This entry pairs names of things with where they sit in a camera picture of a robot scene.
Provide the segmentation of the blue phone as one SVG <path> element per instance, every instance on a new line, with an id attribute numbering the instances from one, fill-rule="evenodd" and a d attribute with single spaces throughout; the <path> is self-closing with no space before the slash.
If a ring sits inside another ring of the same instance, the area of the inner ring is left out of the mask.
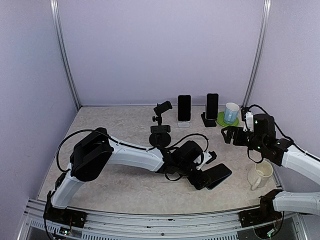
<path id="1" fill-rule="evenodd" d="M 232 171 L 225 164 L 220 163 L 205 170 L 203 173 L 209 177 L 209 182 L 206 184 L 205 188 L 212 190 L 227 179 L 232 174 Z"/>

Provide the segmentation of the black folding phone stand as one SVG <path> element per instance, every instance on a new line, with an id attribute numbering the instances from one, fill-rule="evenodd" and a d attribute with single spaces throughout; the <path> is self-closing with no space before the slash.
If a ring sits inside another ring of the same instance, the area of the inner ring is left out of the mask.
<path id="1" fill-rule="evenodd" d="M 203 112 L 201 115 L 202 122 L 206 128 L 213 128 L 217 126 L 215 119 L 206 119 L 206 113 Z"/>

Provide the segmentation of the white folding phone stand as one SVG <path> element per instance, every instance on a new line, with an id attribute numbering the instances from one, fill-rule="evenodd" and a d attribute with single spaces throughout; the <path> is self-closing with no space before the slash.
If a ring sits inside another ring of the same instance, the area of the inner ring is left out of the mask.
<path id="1" fill-rule="evenodd" d="M 179 128 L 189 128 L 190 127 L 190 121 L 178 121 L 177 126 Z"/>

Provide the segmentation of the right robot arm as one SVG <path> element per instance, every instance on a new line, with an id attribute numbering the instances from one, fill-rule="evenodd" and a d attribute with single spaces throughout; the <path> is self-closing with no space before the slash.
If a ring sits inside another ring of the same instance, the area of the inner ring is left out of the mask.
<path id="1" fill-rule="evenodd" d="M 289 139 L 278 139 L 273 116 L 247 112 L 244 127 L 228 126 L 221 133 L 227 144 L 246 146 L 247 151 L 259 152 L 262 159 L 291 169 L 317 184 L 320 182 L 320 159 L 301 150 Z M 320 194 L 272 190 L 261 197 L 255 216 L 260 222 L 266 222 L 279 212 L 319 215 Z"/>

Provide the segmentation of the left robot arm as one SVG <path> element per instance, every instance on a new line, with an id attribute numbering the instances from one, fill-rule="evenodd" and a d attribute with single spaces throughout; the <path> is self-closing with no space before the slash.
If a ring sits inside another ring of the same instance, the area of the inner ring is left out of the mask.
<path id="1" fill-rule="evenodd" d="M 74 146 L 68 168 L 62 170 L 54 190 L 47 195 L 49 212 L 61 223 L 70 218 L 67 206 L 74 194 L 84 183 L 97 179 L 107 164 L 146 169 L 165 176 L 177 173 L 181 178 L 187 177 L 197 190 L 211 185 L 212 178 L 202 167 L 214 161 L 217 155 L 214 151 L 203 150 L 192 140 L 180 147 L 146 148 L 112 138 L 103 127 L 89 129 L 88 133 Z"/>

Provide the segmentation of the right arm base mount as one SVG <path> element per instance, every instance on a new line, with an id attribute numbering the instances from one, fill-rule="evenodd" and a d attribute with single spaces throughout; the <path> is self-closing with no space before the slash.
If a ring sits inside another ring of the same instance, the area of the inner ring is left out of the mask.
<path id="1" fill-rule="evenodd" d="M 276 211 L 273 204 L 273 200 L 280 192 L 282 190 L 273 189 L 260 197 L 258 208 L 240 211 L 238 216 L 241 227 L 246 228 L 281 219 L 283 214 L 280 211 Z"/>

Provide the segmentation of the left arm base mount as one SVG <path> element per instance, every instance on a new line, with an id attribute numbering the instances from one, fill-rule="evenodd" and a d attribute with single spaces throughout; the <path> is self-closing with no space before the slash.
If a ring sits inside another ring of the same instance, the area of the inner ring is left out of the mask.
<path id="1" fill-rule="evenodd" d="M 46 196 L 46 204 L 44 207 L 43 218 L 55 223 L 63 224 L 69 227 L 84 228 L 87 213 L 84 211 L 73 210 L 73 209 L 60 209 L 53 207 L 52 197 L 55 192 L 51 190 Z"/>

